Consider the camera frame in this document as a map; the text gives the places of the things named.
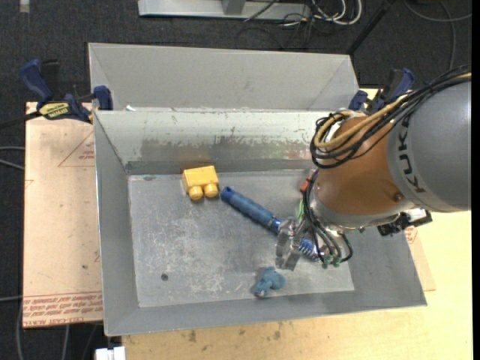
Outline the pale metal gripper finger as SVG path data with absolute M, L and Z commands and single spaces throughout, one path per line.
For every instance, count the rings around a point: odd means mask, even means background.
M 287 251 L 290 249 L 290 239 L 292 238 L 292 221 L 287 219 L 280 223 L 277 243 L 275 248 L 275 265 L 283 268 L 287 258 Z
M 287 252 L 285 269 L 293 271 L 299 261 L 301 252 L 299 250 L 300 244 L 302 242 L 303 230 L 301 227 L 298 227 L 294 232 L 293 236 L 289 240 L 289 250 Z

